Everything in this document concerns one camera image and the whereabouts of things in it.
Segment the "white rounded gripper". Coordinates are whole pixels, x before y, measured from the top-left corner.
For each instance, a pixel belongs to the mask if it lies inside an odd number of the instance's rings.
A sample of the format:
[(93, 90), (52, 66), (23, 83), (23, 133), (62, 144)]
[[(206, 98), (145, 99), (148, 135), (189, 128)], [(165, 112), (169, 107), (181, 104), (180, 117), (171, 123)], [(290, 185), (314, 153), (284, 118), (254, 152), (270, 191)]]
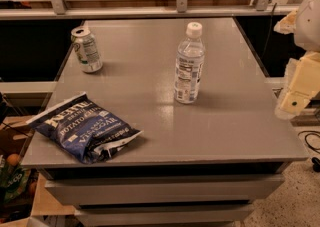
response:
[(275, 115), (289, 120), (299, 116), (320, 92), (320, 0), (304, 0), (298, 11), (287, 14), (273, 30), (294, 33), (295, 44), (307, 51), (299, 60), (289, 59), (277, 99)]

